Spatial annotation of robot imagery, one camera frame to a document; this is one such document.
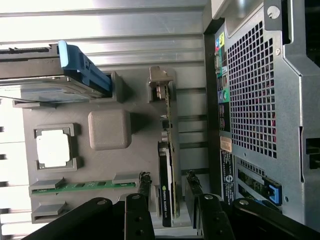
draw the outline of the blue latch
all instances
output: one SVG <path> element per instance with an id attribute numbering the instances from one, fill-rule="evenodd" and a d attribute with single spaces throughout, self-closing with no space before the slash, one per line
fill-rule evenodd
<path id="1" fill-rule="evenodd" d="M 269 188 L 271 188 L 273 190 L 274 195 L 273 196 L 269 196 L 269 198 L 275 203 L 275 204 L 279 204 L 279 189 L 275 188 L 272 185 L 269 185 Z"/>
<path id="2" fill-rule="evenodd" d="M 77 46 L 68 45 L 66 41 L 60 40 L 58 47 L 62 69 L 81 73 L 81 80 L 87 86 L 90 86 L 92 82 L 111 92 L 111 79 L 100 71 Z"/>

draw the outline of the gray plastic bracket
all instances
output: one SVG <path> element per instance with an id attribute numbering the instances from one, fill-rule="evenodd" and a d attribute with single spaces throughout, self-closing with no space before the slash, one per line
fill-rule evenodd
<path id="1" fill-rule="evenodd" d="M 33 224 L 48 223 L 67 212 L 66 202 L 40 203 L 40 206 L 31 213 Z"/>
<path id="2" fill-rule="evenodd" d="M 93 98 L 93 99 L 90 99 L 90 103 L 110 103 L 110 102 L 122 103 L 124 100 L 123 79 L 120 76 L 118 76 L 118 74 L 115 71 L 110 71 L 110 72 L 105 71 L 103 73 L 111 76 L 112 97 Z"/>

